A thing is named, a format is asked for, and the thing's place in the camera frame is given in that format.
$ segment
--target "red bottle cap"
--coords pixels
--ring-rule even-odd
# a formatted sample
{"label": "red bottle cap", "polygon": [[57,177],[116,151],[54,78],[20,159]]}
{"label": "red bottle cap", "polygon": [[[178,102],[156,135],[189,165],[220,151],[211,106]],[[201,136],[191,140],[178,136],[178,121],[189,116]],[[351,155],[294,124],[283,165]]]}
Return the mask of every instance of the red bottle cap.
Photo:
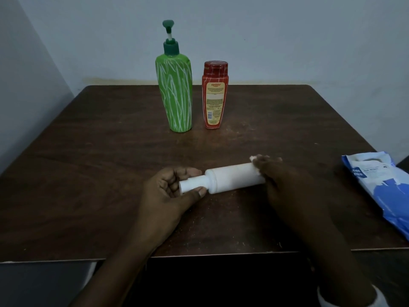
{"label": "red bottle cap", "polygon": [[228,74],[228,63],[225,61],[206,61],[203,75],[209,77],[224,77]]}

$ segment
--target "green pump head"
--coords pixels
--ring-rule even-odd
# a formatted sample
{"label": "green pump head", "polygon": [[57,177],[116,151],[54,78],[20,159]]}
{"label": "green pump head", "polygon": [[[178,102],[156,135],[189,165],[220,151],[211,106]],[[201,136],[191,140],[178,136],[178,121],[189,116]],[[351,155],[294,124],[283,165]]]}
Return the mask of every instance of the green pump head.
{"label": "green pump head", "polygon": [[162,25],[166,28],[166,33],[168,38],[163,42],[163,49],[165,50],[165,55],[176,56],[179,55],[179,44],[172,37],[172,27],[175,24],[173,20],[164,20]]}

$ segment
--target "dark brown table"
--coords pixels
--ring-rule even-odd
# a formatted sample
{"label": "dark brown table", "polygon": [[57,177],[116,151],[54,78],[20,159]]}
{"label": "dark brown table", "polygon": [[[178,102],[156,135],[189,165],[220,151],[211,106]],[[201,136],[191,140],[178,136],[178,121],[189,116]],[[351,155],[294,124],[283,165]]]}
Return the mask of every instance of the dark brown table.
{"label": "dark brown table", "polygon": [[[168,128],[157,86],[89,86],[0,177],[0,261],[100,259],[135,219],[144,180],[165,166],[208,169],[282,157],[307,169],[352,249],[409,243],[341,164],[373,148],[307,85],[230,86],[218,130]],[[297,250],[263,186],[207,195],[154,256]]]}

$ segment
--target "wet wipes pack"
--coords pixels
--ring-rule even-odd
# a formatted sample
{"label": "wet wipes pack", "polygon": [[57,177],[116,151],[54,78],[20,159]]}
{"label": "wet wipes pack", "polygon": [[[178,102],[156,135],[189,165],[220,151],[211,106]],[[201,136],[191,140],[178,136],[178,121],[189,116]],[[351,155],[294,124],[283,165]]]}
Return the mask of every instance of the wet wipes pack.
{"label": "wet wipes pack", "polygon": [[409,174],[386,152],[343,155],[342,161],[383,209],[383,217],[409,240]]}

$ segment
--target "green pump bottle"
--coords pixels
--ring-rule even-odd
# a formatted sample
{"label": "green pump bottle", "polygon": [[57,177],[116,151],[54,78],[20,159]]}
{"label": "green pump bottle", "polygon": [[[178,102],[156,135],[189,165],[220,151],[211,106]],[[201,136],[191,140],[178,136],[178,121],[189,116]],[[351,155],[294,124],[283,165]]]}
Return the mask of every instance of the green pump bottle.
{"label": "green pump bottle", "polygon": [[156,75],[171,130],[183,133],[192,128],[192,67],[190,60],[179,53],[179,44],[172,38],[173,20],[165,20],[168,38],[165,53],[156,58]]}

